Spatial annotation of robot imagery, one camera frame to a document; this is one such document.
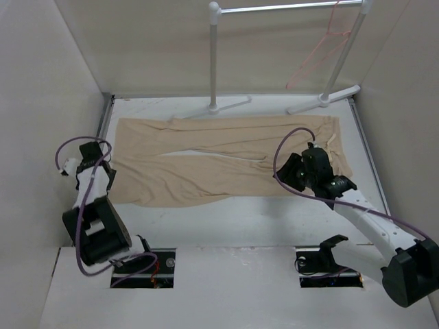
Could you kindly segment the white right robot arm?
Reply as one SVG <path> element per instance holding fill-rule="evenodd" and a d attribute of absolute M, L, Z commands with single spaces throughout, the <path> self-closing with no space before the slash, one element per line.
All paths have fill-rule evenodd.
<path fill-rule="evenodd" d="M 318 263 L 326 271 L 339 266 L 359 271 L 382 285 L 390 299 L 407 308 L 438 290 L 438 244 L 418 239 L 380 213 L 344 175 L 335 175 L 325 150 L 310 145 L 292 154 L 274 170 L 274 178 L 287 190 L 313 198 L 351 222 L 375 247 L 368 252 L 343 235 L 320 244 Z"/>

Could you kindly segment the beige trousers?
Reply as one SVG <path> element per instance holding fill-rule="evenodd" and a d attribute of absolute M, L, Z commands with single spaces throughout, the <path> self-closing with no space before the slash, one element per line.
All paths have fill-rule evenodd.
<path fill-rule="evenodd" d="M 292 153 L 315 140 L 338 175 L 351 177 L 337 117 L 120 119 L 110 200 L 142 207 L 199 206 L 228 197 L 277 197 L 274 179 Z"/>

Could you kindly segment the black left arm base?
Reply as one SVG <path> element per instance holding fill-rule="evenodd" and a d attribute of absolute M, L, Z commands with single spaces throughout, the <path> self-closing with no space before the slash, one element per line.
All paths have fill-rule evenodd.
<path fill-rule="evenodd" d="M 140 235 L 132 240 L 126 258 L 114 263 L 112 289 L 172 289 L 176 268 L 176 249 L 152 249 Z"/>

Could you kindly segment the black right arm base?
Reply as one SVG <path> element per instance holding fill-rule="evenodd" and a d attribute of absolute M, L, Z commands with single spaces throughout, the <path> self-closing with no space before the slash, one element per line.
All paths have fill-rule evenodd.
<path fill-rule="evenodd" d="M 321 242 L 319 246 L 296 249 L 294 268 L 299 274 L 302 289 L 364 287 L 361 274 L 338 265 L 332 255 L 332 249 L 347 240 L 347 237 L 338 234 Z"/>

